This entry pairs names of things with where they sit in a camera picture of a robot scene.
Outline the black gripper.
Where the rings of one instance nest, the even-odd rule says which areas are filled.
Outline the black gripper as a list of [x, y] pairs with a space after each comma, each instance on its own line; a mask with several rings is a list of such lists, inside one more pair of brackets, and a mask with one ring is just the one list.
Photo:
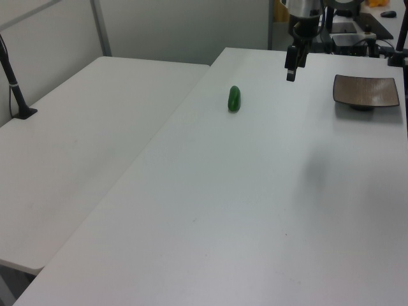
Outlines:
[[319, 21], [320, 15], [311, 18], [301, 18], [295, 15], [289, 16], [288, 33], [293, 38], [293, 41], [288, 46], [286, 52], [284, 67], [287, 69], [287, 81], [295, 81], [297, 66], [299, 68], [305, 67], [308, 48], [312, 46], [312, 40], [317, 36]]

